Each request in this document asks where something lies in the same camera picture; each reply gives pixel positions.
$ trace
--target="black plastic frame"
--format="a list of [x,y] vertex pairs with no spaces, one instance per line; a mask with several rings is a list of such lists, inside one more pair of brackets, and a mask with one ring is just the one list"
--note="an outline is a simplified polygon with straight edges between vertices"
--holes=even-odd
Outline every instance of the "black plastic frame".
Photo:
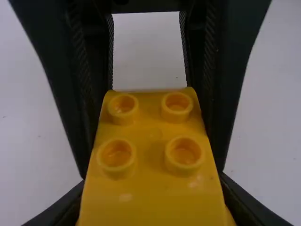
[[[249,55],[270,0],[10,0],[45,69],[83,179],[112,88],[111,13],[180,11],[187,84],[197,92],[225,202],[238,225],[290,225],[223,172]],[[33,225],[74,225],[83,182]]]

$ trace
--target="plastic toy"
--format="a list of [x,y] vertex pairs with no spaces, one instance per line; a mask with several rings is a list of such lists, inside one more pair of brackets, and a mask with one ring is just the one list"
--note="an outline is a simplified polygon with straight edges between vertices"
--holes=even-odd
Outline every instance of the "plastic toy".
[[109,91],[98,128],[79,226],[235,225],[192,88]]

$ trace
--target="white background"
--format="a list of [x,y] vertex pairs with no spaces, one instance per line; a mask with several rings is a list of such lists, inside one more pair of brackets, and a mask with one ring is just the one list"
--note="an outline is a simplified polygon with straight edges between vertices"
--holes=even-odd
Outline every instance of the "white background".
[[[186,86],[178,13],[115,15],[114,89]],[[301,225],[301,1],[274,0],[253,48],[225,172]],[[45,73],[0,0],[0,224],[39,214],[80,180]]]

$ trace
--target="lego stud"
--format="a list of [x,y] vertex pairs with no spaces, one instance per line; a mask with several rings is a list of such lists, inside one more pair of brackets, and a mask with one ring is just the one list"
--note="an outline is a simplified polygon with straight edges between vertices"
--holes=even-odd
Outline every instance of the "lego stud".
[[135,147],[126,139],[111,139],[97,152],[97,163],[103,172],[114,179],[128,176],[135,161]]
[[168,122],[181,123],[189,118],[193,108],[192,99],[180,92],[166,94],[161,102],[161,116]]
[[166,145],[165,166],[176,175],[189,176],[195,173],[203,160],[200,144],[191,137],[176,137]]
[[130,94],[119,94],[109,102],[108,112],[113,123],[132,124],[138,112],[138,100]]

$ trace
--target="yellow plastic brick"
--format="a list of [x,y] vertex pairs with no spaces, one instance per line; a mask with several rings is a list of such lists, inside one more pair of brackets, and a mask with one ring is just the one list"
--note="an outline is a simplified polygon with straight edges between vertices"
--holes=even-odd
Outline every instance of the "yellow plastic brick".
[[78,226],[234,226],[197,95],[109,91]]

